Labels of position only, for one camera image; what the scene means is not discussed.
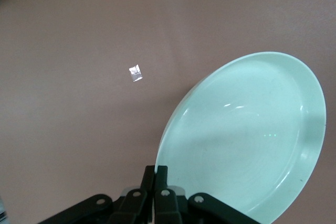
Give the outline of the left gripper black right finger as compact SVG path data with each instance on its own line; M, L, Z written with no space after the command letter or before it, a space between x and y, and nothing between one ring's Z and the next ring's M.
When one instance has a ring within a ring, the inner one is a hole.
M183 223L176 193L167 185L167 172L167 166L157 167L154 184L154 222Z

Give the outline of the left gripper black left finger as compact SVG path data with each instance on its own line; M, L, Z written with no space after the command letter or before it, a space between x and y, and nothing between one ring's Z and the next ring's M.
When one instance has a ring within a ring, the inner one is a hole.
M120 223L152 223L155 166L145 168L139 188L129 190L122 196L121 205L115 212L121 216Z

